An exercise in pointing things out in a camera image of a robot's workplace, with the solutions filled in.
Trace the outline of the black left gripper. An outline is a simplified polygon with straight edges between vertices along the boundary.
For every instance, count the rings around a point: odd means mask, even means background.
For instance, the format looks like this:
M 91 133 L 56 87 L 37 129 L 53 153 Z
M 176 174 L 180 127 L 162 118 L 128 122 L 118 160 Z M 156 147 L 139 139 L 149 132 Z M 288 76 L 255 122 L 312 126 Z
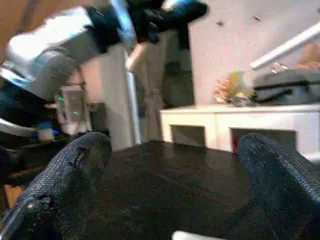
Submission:
M 176 29 L 205 16 L 208 10 L 208 5 L 198 0 L 170 0 L 158 9 L 152 8 L 150 0 L 110 0 L 89 7 L 89 29 L 100 53 L 117 44 L 131 50 L 136 44 L 150 42 L 151 32 Z

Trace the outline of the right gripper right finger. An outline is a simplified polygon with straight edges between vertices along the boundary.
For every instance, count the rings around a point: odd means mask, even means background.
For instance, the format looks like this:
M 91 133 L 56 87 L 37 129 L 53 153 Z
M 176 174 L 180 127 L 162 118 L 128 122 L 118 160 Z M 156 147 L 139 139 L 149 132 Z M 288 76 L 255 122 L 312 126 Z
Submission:
M 318 240 L 319 167 L 256 133 L 240 138 L 238 156 L 277 239 Z

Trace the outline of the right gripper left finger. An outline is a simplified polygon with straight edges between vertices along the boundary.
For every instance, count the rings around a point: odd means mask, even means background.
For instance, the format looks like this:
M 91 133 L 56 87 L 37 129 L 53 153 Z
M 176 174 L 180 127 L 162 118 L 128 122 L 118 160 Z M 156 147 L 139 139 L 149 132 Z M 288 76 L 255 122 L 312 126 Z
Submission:
M 66 145 L 4 215 L 0 238 L 83 238 L 111 152 L 110 138 L 101 132 L 88 132 Z

